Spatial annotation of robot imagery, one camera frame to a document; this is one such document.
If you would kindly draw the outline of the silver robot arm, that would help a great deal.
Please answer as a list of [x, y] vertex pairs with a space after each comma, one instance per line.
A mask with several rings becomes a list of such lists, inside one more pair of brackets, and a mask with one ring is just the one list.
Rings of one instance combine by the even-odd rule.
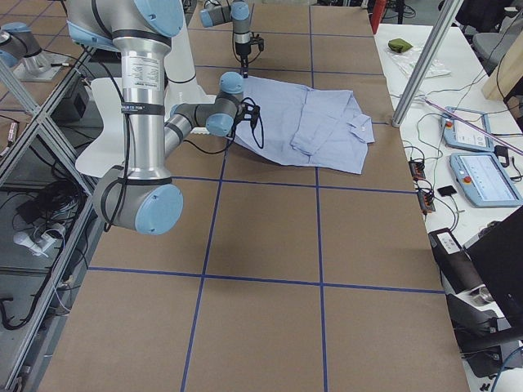
[[233, 1], [227, 5], [207, 1], [199, 12], [200, 21], [205, 28], [232, 24], [232, 42], [235, 54], [239, 57], [240, 73], [248, 77], [248, 56], [251, 54], [250, 8], [245, 1]]
[[160, 235], [178, 221], [181, 191], [164, 166], [165, 157], [196, 127], [228, 136], [244, 118], [244, 80], [234, 72], [221, 76], [211, 104], [180, 104], [170, 115], [164, 106], [164, 60], [172, 38], [185, 24], [178, 1], [71, 1], [67, 23], [79, 44], [121, 55], [124, 160], [98, 181], [96, 214], [113, 226]]

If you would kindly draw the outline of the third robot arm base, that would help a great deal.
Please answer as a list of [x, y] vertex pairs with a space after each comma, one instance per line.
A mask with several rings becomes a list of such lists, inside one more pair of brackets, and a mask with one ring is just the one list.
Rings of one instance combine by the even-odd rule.
[[69, 65], [67, 55], [46, 53], [22, 22], [1, 26], [1, 61], [23, 82], [50, 82]]

